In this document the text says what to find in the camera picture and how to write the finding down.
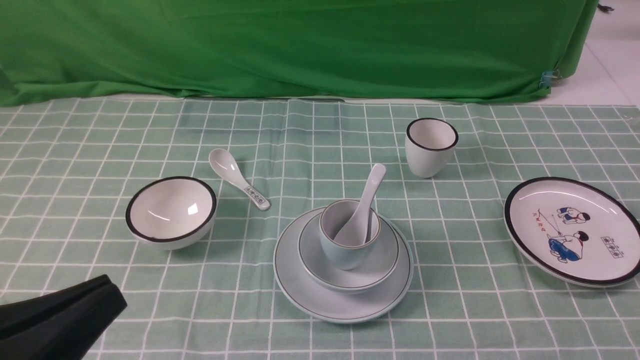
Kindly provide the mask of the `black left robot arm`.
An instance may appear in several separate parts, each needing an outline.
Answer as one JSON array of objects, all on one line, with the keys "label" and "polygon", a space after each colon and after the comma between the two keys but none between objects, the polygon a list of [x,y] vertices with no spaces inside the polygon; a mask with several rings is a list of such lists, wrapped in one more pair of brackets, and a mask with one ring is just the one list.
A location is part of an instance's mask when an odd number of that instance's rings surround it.
[{"label": "black left robot arm", "polygon": [[3,360],[82,360],[128,307],[108,275],[0,306]]}]

